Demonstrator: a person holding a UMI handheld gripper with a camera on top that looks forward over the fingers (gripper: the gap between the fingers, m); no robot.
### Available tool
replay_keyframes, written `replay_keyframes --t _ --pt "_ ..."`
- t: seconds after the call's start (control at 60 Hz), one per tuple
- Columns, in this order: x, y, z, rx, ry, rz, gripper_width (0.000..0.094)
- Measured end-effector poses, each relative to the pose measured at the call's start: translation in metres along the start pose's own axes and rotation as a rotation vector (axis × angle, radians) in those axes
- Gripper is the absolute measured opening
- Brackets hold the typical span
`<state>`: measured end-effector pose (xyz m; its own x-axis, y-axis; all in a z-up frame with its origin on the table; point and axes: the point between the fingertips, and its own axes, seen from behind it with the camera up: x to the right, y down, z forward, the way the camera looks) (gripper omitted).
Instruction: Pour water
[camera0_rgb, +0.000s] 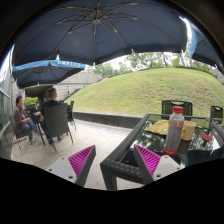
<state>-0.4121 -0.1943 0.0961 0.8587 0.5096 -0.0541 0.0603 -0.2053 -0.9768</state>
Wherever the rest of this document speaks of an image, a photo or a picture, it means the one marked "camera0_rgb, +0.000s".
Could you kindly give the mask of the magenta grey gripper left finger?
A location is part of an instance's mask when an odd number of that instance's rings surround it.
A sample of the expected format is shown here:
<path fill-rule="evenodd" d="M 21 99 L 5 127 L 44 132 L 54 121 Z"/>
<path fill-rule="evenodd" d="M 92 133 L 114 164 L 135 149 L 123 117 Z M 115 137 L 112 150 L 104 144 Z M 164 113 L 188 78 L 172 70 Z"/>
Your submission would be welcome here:
<path fill-rule="evenodd" d="M 89 146 L 69 158 L 60 157 L 47 171 L 83 187 L 96 156 L 96 147 Z"/>

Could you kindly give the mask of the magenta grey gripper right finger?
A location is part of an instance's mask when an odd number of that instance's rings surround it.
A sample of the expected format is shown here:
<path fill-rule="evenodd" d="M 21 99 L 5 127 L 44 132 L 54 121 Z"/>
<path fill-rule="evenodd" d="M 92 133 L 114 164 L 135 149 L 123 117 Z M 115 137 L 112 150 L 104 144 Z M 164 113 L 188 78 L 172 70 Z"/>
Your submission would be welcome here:
<path fill-rule="evenodd" d="M 139 145 L 134 145 L 133 155 L 137 161 L 145 185 L 181 169 L 181 166 L 169 155 L 160 156 Z"/>

